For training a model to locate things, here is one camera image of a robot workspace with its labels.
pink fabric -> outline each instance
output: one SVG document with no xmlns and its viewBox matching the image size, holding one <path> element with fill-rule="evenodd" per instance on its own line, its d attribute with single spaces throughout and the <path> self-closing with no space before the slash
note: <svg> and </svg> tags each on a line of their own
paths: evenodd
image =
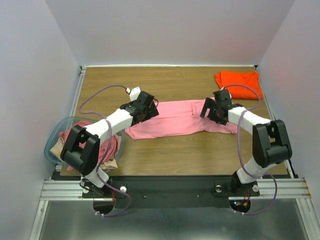
<svg viewBox="0 0 320 240">
<path fill-rule="evenodd" d="M 205 100 L 160 102 L 157 106 L 158 116 L 129 127 L 125 132 L 134 140 L 188 135 L 201 131 L 237 133 L 237 125 L 233 123 L 221 125 L 207 117 L 201 118 L 204 104 Z"/>
<path fill-rule="evenodd" d="M 77 124 L 75 125 L 79 125 L 81 127 L 87 126 L 92 124 L 92 122 L 89 121 L 79 121 Z M 68 135 L 70 134 L 71 128 L 69 128 L 66 132 L 60 132 L 59 133 L 59 137 L 63 138 L 63 141 L 66 142 Z M 106 157 L 104 159 L 103 156 L 107 150 L 108 147 L 108 143 L 109 140 L 107 139 L 106 141 L 104 141 L 99 148 L 99 155 L 98 155 L 98 163 L 100 163 L 101 161 L 104 163 L 105 161 L 108 161 L 110 159 L 115 159 L 121 144 L 121 136 L 118 136 L 117 134 L 113 135 L 111 138 L 111 147 L 110 150 L 108 152 L 108 154 L 106 155 Z M 79 146 L 81 148 L 85 147 L 85 143 L 80 143 Z M 67 171 L 71 171 L 73 168 L 71 166 L 68 166 Z"/>
</svg>

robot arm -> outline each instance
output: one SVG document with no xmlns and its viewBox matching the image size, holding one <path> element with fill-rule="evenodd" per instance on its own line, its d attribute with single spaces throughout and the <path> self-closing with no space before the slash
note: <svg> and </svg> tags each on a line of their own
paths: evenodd
<svg viewBox="0 0 320 240">
<path fill-rule="evenodd" d="M 244 111 L 241 128 L 252 135 L 252 158 L 244 165 L 244 168 L 252 176 L 262 176 L 267 170 L 292 156 L 292 149 L 285 123 L 281 120 L 271 121 L 247 111 L 240 104 L 232 104 L 228 90 L 220 90 L 213 93 L 214 100 L 205 100 L 201 117 L 207 117 L 216 123 L 226 125 L 237 124 Z M 232 175 L 232 190 L 243 187 L 256 180 L 240 168 Z"/>
<path fill-rule="evenodd" d="M 129 103 L 123 104 L 106 118 L 111 129 L 105 119 L 84 127 L 75 125 L 63 146 L 61 159 L 98 188 L 104 186 L 96 172 L 99 148 L 109 138 L 109 131 L 114 135 L 159 115 L 153 95 L 136 87 L 131 90 L 129 96 L 131 100 Z M 84 148 L 79 146 L 80 143 L 85 143 Z M 98 169 L 98 173 L 105 182 L 109 180 L 109 176 L 101 168 Z"/>
</svg>

gray floor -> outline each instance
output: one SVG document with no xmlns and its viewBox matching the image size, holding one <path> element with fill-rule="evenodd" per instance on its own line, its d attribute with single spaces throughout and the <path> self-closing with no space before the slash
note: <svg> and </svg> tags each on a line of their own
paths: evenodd
<svg viewBox="0 0 320 240">
<path fill-rule="evenodd" d="M 269 200 L 252 201 L 259 210 Z M 229 209 L 130 209 L 95 216 L 92 202 L 49 203 L 42 240 L 307 240 L 296 201 L 277 200 L 268 211 L 241 216 Z"/>
</svg>

orange cloth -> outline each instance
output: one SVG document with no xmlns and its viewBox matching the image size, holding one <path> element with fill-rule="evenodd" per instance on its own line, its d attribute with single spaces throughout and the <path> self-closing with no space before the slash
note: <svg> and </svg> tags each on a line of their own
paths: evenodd
<svg viewBox="0 0 320 240">
<path fill-rule="evenodd" d="M 256 71 L 246 73 L 221 71 L 214 78 L 220 88 L 230 84 L 242 84 L 255 90 L 261 99 L 264 97 L 259 86 L 259 73 Z M 252 91 L 241 86 L 230 86 L 227 89 L 233 99 L 258 99 Z"/>
</svg>

white wall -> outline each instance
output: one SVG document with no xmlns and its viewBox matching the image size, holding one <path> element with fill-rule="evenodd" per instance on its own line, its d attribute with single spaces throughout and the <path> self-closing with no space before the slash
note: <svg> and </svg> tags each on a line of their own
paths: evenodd
<svg viewBox="0 0 320 240">
<path fill-rule="evenodd" d="M 262 89 L 286 123 L 292 165 L 320 219 L 320 1 L 296 0 L 259 67 Z"/>
<path fill-rule="evenodd" d="M 0 239 L 29 239 L 44 147 L 70 110 L 78 63 L 44 0 L 0 1 Z"/>
<path fill-rule="evenodd" d="M 258 64 L 294 0 L 46 0 L 80 65 Z"/>
</svg>

